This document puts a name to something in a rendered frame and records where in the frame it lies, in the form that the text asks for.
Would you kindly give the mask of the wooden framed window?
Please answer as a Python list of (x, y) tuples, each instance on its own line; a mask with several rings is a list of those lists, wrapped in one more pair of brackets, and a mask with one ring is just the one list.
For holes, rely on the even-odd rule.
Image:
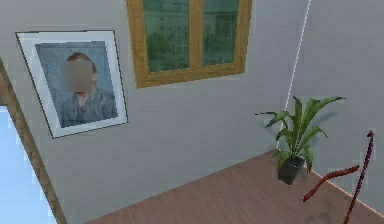
[(253, 0), (239, 0), (232, 63), (202, 65), (204, 0), (188, 0), (189, 66), (151, 72), (147, 55), (143, 0), (125, 0), (136, 87), (147, 88), (187, 81), (224, 77), (245, 72)]

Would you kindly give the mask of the white framed portrait picture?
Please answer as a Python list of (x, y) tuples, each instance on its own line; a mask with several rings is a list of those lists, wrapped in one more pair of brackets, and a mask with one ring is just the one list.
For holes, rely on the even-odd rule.
[(113, 30), (18, 32), (16, 39), (53, 138), (128, 122)]

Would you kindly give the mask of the dark red thin-stemmed stand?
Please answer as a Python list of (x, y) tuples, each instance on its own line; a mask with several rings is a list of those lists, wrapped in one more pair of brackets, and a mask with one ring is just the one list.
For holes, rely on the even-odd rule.
[[(347, 214), (346, 214), (346, 216), (344, 218), (343, 224), (348, 224), (348, 222), (350, 220), (351, 213), (352, 213), (354, 205), (355, 205), (355, 202), (356, 202), (357, 197), (358, 197), (358, 195), (360, 193), (360, 190), (361, 190), (361, 187), (362, 187), (362, 183), (363, 183), (363, 180), (365, 178), (365, 174), (366, 174), (366, 171), (367, 171), (367, 168), (368, 168), (368, 165), (369, 165), (369, 162), (370, 162), (370, 158), (371, 158), (371, 155), (372, 155), (372, 152), (373, 152), (374, 135), (375, 134), (374, 134), (373, 130), (370, 130), (369, 133), (367, 134), (367, 137), (369, 138), (369, 144), (368, 144), (367, 152), (366, 152), (364, 163), (363, 163), (363, 168), (361, 170), (361, 173), (360, 173), (360, 176), (359, 176), (359, 180), (358, 180), (358, 183), (356, 185), (356, 189), (355, 189), (355, 192), (353, 194), (351, 203), (349, 205)], [(310, 190), (303, 197), (302, 201), (303, 202), (308, 201), (317, 192), (317, 190), (320, 188), (320, 186), (323, 183), (325, 183), (326, 181), (328, 181), (330, 179), (333, 179), (333, 178), (336, 178), (336, 177), (341, 177), (341, 176), (352, 174), (352, 173), (358, 171), (359, 168), (360, 168), (360, 166), (356, 165), (356, 166), (353, 166), (353, 167), (350, 167), (350, 168), (347, 168), (347, 169), (333, 171), (331, 173), (328, 173), (327, 175), (323, 176), (320, 179), (320, 181), (314, 186), (314, 188), (312, 190)]]

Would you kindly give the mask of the green plant in black pot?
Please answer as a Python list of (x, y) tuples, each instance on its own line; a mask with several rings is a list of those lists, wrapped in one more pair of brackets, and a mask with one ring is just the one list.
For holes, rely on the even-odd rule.
[(303, 105), (299, 98), (293, 97), (295, 102), (294, 113), (287, 110), (280, 112), (262, 112), (262, 115), (272, 115), (266, 128), (281, 122), (283, 127), (277, 133), (275, 140), (281, 138), (287, 143), (287, 150), (278, 150), (272, 157), (278, 159), (278, 179), (287, 185), (291, 185), (303, 165), (307, 166), (307, 172), (312, 171), (313, 152), (310, 141), (319, 133), (327, 137), (327, 134), (318, 126), (311, 126), (317, 113), (330, 103), (344, 100), (344, 97), (335, 96), (322, 100), (310, 98)]

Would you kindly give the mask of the wooden framed glass door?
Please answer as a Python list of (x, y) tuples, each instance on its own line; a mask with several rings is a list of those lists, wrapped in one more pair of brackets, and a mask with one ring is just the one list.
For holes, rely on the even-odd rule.
[(68, 224), (1, 59), (0, 224)]

